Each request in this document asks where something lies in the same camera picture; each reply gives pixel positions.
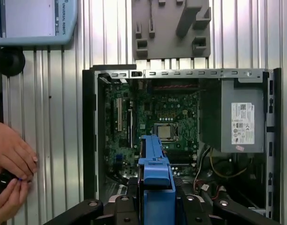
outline white sticker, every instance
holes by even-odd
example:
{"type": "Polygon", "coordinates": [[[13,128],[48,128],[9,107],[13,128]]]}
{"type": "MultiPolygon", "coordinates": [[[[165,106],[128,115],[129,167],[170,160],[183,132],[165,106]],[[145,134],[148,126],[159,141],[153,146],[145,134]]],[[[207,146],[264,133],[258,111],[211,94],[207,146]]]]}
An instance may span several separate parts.
{"type": "Polygon", "coordinates": [[[209,187],[210,187],[209,185],[203,184],[203,186],[200,189],[207,191],[209,189],[209,187]]]}
{"type": "Polygon", "coordinates": [[[255,143],[255,106],[232,103],[232,144],[255,143]]]}
{"type": "Polygon", "coordinates": [[[240,145],[236,145],[236,149],[238,151],[244,151],[244,147],[240,146],[240,145]]]}

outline bolt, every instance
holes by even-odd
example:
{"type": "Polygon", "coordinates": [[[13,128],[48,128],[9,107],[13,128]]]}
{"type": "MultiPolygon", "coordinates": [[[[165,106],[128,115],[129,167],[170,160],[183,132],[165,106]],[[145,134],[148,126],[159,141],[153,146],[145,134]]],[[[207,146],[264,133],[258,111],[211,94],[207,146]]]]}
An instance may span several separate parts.
{"type": "Polygon", "coordinates": [[[89,206],[97,206],[97,203],[96,202],[91,202],[91,203],[89,203],[89,206]]]}
{"type": "Polygon", "coordinates": [[[227,201],[220,201],[219,204],[222,205],[222,206],[228,206],[228,202],[227,201]]]}
{"type": "Polygon", "coordinates": [[[200,218],[200,217],[196,217],[196,218],[195,218],[195,221],[198,222],[198,223],[203,222],[202,218],[200,218]]]}
{"type": "Polygon", "coordinates": [[[192,201],[194,198],[193,198],[193,196],[189,195],[189,196],[187,196],[187,199],[188,199],[189,201],[192,201]]]}
{"type": "Polygon", "coordinates": [[[123,201],[128,201],[129,198],[128,198],[128,197],[122,197],[121,200],[123,200],[123,201]]]}

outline hand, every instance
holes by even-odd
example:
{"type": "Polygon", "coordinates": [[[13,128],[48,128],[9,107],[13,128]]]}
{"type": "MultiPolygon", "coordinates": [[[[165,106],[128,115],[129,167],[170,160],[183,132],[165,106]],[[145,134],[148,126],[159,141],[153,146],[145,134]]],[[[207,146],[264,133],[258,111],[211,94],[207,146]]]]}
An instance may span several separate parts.
{"type": "Polygon", "coordinates": [[[0,123],[0,167],[22,180],[31,180],[37,172],[36,153],[10,127],[0,123]]]}
{"type": "Polygon", "coordinates": [[[13,179],[0,194],[0,224],[16,215],[28,195],[26,181],[13,179]]]}

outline black knob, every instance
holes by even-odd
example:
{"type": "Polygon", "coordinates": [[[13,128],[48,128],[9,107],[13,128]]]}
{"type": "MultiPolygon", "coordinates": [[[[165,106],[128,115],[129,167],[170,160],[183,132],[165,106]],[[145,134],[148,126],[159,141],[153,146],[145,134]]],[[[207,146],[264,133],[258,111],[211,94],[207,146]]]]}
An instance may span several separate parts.
{"type": "Polygon", "coordinates": [[[18,179],[16,176],[14,176],[12,173],[10,173],[7,170],[3,170],[0,173],[0,194],[3,192],[5,188],[7,188],[10,181],[14,178],[18,179]]]}

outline black clamp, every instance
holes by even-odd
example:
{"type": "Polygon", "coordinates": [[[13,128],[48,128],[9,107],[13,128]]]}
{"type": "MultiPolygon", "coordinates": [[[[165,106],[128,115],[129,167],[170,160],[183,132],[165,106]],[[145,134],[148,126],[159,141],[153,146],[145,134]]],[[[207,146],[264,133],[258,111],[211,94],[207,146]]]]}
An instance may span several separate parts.
{"type": "Polygon", "coordinates": [[[0,72],[6,76],[20,74],[25,67],[22,49],[15,47],[0,48],[0,72]]]}

